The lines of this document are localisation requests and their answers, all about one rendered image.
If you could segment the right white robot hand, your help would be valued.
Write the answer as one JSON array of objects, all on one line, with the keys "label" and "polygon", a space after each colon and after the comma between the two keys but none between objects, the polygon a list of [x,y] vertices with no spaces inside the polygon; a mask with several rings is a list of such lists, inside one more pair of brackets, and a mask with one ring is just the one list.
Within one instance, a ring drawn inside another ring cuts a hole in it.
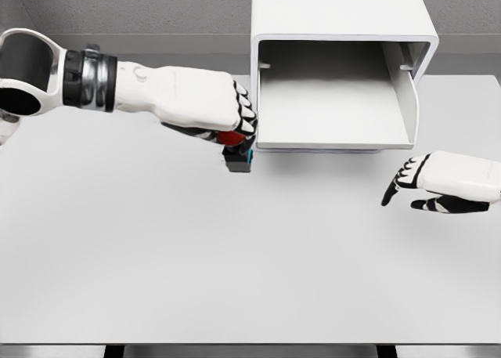
[{"label": "right white robot hand", "polygon": [[448,215],[486,212],[501,202],[501,162],[441,150],[411,157],[396,172],[381,204],[388,205],[404,189],[435,195],[412,201],[412,209]]}]

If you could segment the red black load switch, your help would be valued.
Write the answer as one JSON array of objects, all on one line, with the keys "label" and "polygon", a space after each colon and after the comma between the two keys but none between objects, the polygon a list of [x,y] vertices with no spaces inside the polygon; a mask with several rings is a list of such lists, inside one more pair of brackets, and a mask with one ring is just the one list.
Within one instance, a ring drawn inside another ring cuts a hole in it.
[{"label": "red black load switch", "polygon": [[246,137],[236,132],[219,132],[216,138],[224,146],[222,155],[230,172],[248,173],[251,171],[254,136]]}]

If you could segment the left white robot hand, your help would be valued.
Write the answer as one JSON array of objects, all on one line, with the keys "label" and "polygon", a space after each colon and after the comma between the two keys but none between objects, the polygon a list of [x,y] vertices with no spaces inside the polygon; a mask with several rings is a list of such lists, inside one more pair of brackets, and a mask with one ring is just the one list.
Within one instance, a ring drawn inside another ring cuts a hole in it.
[{"label": "left white robot hand", "polygon": [[164,67],[168,87],[155,108],[163,123],[251,138],[258,117],[249,92],[232,75],[189,67]]}]

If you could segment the white tabletop storage cabinet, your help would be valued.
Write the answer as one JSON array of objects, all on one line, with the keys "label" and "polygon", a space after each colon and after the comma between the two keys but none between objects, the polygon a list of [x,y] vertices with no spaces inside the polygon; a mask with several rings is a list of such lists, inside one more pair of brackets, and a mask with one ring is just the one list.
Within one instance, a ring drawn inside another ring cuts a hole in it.
[{"label": "white tabletop storage cabinet", "polygon": [[414,147],[439,45],[424,0],[251,0],[258,149]]}]

